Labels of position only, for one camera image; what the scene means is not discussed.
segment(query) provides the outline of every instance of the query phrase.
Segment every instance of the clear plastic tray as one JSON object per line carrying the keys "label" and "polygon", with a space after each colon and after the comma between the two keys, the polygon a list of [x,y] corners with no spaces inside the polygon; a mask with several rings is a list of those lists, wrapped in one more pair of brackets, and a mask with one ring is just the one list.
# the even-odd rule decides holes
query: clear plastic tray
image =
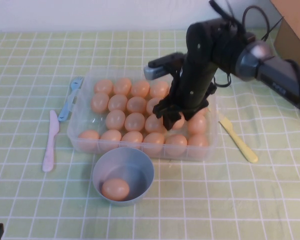
{"label": "clear plastic tray", "polygon": [[[207,131],[206,136],[209,142],[208,147],[197,147],[197,146],[187,146],[186,150],[181,155],[169,155],[167,153],[171,152],[173,149],[178,149],[179,146],[164,144],[160,152],[151,152],[151,148],[155,145],[151,143],[129,143],[129,142],[112,142],[107,140],[89,140],[78,138],[78,135],[85,130],[93,129],[96,130],[101,136],[105,131],[106,127],[106,116],[108,112],[103,114],[96,114],[91,110],[90,103],[94,95],[94,85],[97,81],[102,79],[110,79],[114,83],[120,78],[130,78],[131,82],[144,80],[145,76],[142,70],[128,70],[128,69],[116,69],[116,68],[105,68],[105,69],[92,69],[84,77],[82,86],[80,89],[74,91],[68,97],[68,103],[70,111],[72,112],[69,125],[67,128],[67,136],[69,137],[73,147],[76,151],[92,153],[92,154],[104,154],[107,149],[114,149],[117,147],[135,147],[145,152],[151,158],[161,158],[161,159],[172,159],[172,160],[186,160],[186,161],[200,161],[207,162],[215,151],[217,144],[217,103],[216,96],[211,95],[208,98],[210,111],[206,114],[207,120]],[[170,75],[158,78],[158,80],[167,81],[169,84],[172,82],[172,77]],[[154,84],[156,80],[149,81],[150,85]],[[121,131],[122,136],[126,133],[125,129]],[[187,134],[187,122],[179,130],[170,130],[166,133],[165,137],[172,134],[183,134],[187,140],[189,136]]]}

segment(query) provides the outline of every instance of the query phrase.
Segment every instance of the blue bowl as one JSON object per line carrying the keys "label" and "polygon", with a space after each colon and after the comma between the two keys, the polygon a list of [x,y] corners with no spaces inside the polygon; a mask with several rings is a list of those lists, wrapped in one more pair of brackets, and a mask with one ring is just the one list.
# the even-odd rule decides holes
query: blue bowl
{"label": "blue bowl", "polygon": [[[120,178],[126,181],[130,191],[123,201],[114,201],[101,194],[105,181]],[[133,147],[118,147],[108,151],[96,162],[93,169],[93,185],[102,198],[116,206],[131,206],[146,195],[155,178],[155,167],[144,152]]]}

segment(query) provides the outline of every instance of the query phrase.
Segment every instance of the green checkered tablecloth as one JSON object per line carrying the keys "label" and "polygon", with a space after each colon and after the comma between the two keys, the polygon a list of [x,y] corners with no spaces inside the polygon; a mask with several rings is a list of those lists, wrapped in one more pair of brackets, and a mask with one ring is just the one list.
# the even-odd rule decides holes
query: green checkered tablecloth
{"label": "green checkered tablecloth", "polygon": [[[255,29],[262,36],[263,29]],[[60,124],[54,171],[44,174],[49,111],[93,67],[142,70],[186,52],[186,31],[0,33],[0,223],[5,240],[300,240],[300,114],[257,81],[217,90],[234,130],[257,153],[249,164],[218,124],[210,162],[154,159],[155,181],[135,206],[110,206]],[[273,44],[275,33],[268,40]],[[221,71],[218,82],[226,82]]]}

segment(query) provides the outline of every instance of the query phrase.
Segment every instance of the black robotic arm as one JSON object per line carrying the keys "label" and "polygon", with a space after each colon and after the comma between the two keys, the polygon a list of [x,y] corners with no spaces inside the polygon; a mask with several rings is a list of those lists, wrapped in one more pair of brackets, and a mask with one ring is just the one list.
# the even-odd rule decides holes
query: black robotic arm
{"label": "black robotic arm", "polygon": [[219,87],[213,82],[217,69],[227,73],[228,78],[232,74],[243,81],[257,79],[300,109],[299,65],[275,56],[268,44],[246,32],[214,0],[209,3],[221,18],[190,25],[186,32],[187,53],[166,55],[144,68],[148,80],[167,74],[173,77],[169,94],[153,108],[157,118],[163,117],[165,128],[172,128],[181,118],[179,113],[189,120],[208,106],[208,96]]}

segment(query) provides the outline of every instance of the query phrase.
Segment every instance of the egg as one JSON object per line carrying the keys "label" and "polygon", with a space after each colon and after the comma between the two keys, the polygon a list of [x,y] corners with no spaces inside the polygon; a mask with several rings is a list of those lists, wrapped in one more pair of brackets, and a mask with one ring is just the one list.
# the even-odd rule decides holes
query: egg
{"label": "egg", "polygon": [[146,111],[146,107],[147,101],[140,96],[134,96],[130,98],[126,104],[126,109],[129,111],[129,113],[143,114]]}
{"label": "egg", "polygon": [[191,135],[204,134],[207,130],[207,121],[203,115],[195,115],[188,121],[188,132]]}
{"label": "egg", "polygon": [[108,152],[112,149],[116,149],[119,146],[121,137],[122,135],[118,130],[110,129],[106,131],[104,134],[102,134],[100,137],[100,140],[105,140],[107,142],[101,141],[99,143],[99,146],[104,152]]}
{"label": "egg", "polygon": [[77,145],[83,152],[94,152],[98,148],[96,140],[100,138],[99,133],[93,129],[88,129],[81,132],[78,136],[79,140]]}
{"label": "egg", "polygon": [[181,119],[179,119],[174,123],[174,125],[172,126],[173,130],[181,129],[185,124],[185,116],[181,112],[180,115],[181,115]]}
{"label": "egg", "polygon": [[112,178],[105,181],[101,187],[101,194],[113,201],[124,201],[129,195],[130,187],[128,183],[121,178]]}
{"label": "egg", "polygon": [[167,132],[162,117],[160,119],[157,118],[155,114],[150,115],[145,121],[145,130],[148,133],[161,133],[164,134]]}
{"label": "egg", "polygon": [[83,131],[82,133],[79,134],[78,138],[80,139],[99,139],[99,133],[93,129],[89,129],[86,131]]}
{"label": "egg", "polygon": [[154,156],[161,152],[165,143],[165,136],[159,132],[152,132],[144,138],[143,142],[147,144],[143,146],[143,152]]}
{"label": "egg", "polygon": [[159,103],[159,101],[161,100],[162,98],[160,97],[154,97],[154,98],[151,98],[148,103],[146,104],[146,112],[151,115],[151,114],[154,114],[152,111],[154,109],[154,106],[157,105]]}
{"label": "egg", "polygon": [[169,84],[166,81],[157,81],[150,88],[152,98],[164,98],[168,95]]}
{"label": "egg", "polygon": [[93,91],[95,94],[96,93],[105,93],[107,95],[110,95],[113,91],[113,88],[114,88],[114,84],[112,83],[111,80],[102,79],[94,85]]}
{"label": "egg", "polygon": [[124,127],[128,132],[137,131],[140,132],[145,126],[145,116],[139,112],[129,114],[124,122]]}
{"label": "egg", "polygon": [[108,129],[121,130],[125,124],[126,115],[121,110],[113,110],[105,118],[105,125]]}
{"label": "egg", "polygon": [[170,156],[177,157],[182,155],[187,149],[187,139],[181,134],[173,134],[167,137],[165,144],[171,145],[166,146],[166,153]]}
{"label": "egg", "polygon": [[96,114],[102,114],[107,110],[109,96],[104,92],[97,92],[91,99],[91,110]]}
{"label": "egg", "polygon": [[[121,139],[122,142],[128,142],[135,145],[136,148],[140,148],[140,146],[136,146],[136,144],[142,143],[144,136],[139,131],[129,131],[127,132]],[[132,147],[131,144],[124,144],[121,142],[121,145],[124,147]]]}
{"label": "egg", "polygon": [[202,108],[200,111],[198,111],[195,115],[202,115],[202,116],[205,116],[208,112],[208,108],[205,107],[205,108]]}
{"label": "egg", "polygon": [[146,80],[136,81],[131,87],[131,95],[145,98],[150,91],[150,84]]}
{"label": "egg", "polygon": [[112,96],[108,102],[109,111],[121,110],[125,111],[127,106],[128,98],[122,94],[116,94]]}
{"label": "egg", "polygon": [[195,134],[189,138],[188,146],[192,146],[188,150],[189,156],[193,158],[203,158],[207,153],[206,147],[209,146],[209,142],[206,135]]}
{"label": "egg", "polygon": [[120,78],[113,86],[114,94],[122,94],[127,96],[131,90],[131,80],[127,77]]}

